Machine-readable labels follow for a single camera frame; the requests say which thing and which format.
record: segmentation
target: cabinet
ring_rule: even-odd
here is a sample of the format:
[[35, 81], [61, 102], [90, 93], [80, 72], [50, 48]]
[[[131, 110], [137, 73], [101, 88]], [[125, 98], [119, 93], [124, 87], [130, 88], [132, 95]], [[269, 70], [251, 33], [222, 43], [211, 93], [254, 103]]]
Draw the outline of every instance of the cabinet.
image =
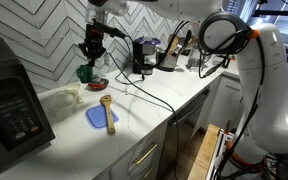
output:
[[94, 179], [156, 179], [167, 122], [163, 122]]
[[239, 79], [222, 75], [203, 115], [202, 128], [209, 124], [225, 128], [231, 120], [230, 129], [236, 128], [244, 111], [242, 88]]

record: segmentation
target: kitchen counter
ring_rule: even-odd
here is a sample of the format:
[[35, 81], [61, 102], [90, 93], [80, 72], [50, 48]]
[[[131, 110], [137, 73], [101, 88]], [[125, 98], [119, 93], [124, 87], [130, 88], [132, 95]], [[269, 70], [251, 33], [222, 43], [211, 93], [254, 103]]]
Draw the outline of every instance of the kitchen counter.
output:
[[[145, 76], [145, 81], [136, 85], [179, 110], [222, 73], [238, 77], [235, 61], [228, 69], [219, 69], [205, 79], [189, 72], [186, 61], [186, 57], [180, 57], [173, 73], [154, 69], [153, 75]], [[165, 104], [133, 86], [114, 81], [118, 73], [104, 75], [110, 83], [103, 91], [92, 91], [82, 84], [79, 93], [84, 103], [78, 104], [67, 118], [59, 119], [46, 111], [56, 138], [13, 163], [0, 179], [92, 179], [172, 116]], [[131, 81], [141, 79], [141, 75], [127, 74]], [[122, 75], [119, 79], [126, 82]], [[63, 89], [39, 94], [42, 105], [47, 97]], [[86, 110], [99, 105], [100, 98], [107, 94], [112, 97], [111, 109], [119, 117], [115, 135], [108, 135], [106, 128], [92, 128], [85, 117]]]

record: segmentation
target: wooden utensil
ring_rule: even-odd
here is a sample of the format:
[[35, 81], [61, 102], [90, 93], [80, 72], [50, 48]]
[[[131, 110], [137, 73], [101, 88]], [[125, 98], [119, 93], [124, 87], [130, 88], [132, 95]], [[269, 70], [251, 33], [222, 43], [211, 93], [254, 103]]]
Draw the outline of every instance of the wooden utensil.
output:
[[112, 99], [110, 95], [103, 96], [100, 99], [101, 104], [105, 107], [106, 119], [107, 119], [107, 131], [109, 134], [115, 134], [115, 127], [110, 109], [111, 101]]

